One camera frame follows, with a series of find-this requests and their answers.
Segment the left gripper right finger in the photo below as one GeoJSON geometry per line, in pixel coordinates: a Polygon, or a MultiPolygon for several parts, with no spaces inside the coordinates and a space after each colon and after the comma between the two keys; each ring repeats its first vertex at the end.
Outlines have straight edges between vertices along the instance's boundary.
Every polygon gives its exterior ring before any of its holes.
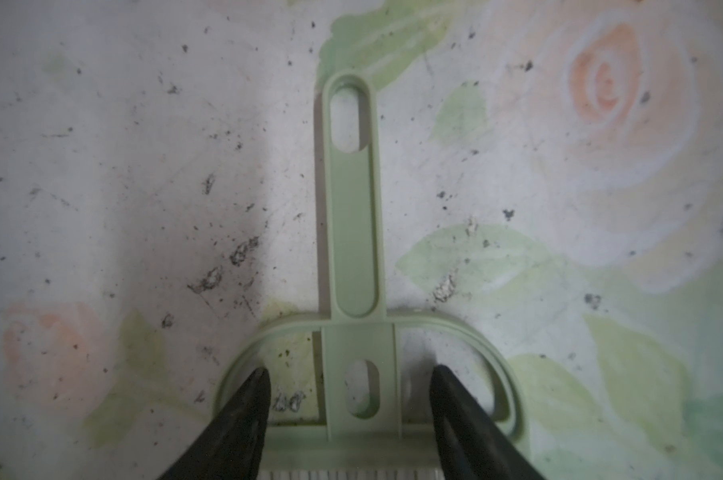
{"type": "Polygon", "coordinates": [[[445,365],[433,368],[429,402],[445,478],[543,480],[445,365]]]}

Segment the green hand brush white bristles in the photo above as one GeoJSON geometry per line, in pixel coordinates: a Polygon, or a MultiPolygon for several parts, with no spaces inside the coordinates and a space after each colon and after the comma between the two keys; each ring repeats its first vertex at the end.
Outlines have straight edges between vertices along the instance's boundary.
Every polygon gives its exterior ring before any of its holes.
{"type": "Polygon", "coordinates": [[[389,310],[385,304],[375,90],[361,74],[339,72],[323,86],[322,107],[329,108],[345,88],[363,96],[365,105],[359,111],[361,144],[353,152],[333,143],[331,116],[322,114],[329,312],[285,317],[247,347],[253,353],[286,334],[316,335],[319,418],[306,425],[267,422],[259,474],[395,469],[443,474],[433,414],[425,422],[405,420],[401,336],[409,329],[453,336],[483,358],[499,400],[497,407],[483,410],[527,459],[527,408],[507,360],[457,320],[428,311],[389,310]]]}

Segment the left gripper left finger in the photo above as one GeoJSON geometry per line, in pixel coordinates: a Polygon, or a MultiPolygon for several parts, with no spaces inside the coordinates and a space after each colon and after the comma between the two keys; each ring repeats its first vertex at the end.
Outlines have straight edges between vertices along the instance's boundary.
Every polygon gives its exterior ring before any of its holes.
{"type": "Polygon", "coordinates": [[[159,479],[257,478],[269,401],[269,373],[259,367],[247,377],[199,438],[159,479]]]}

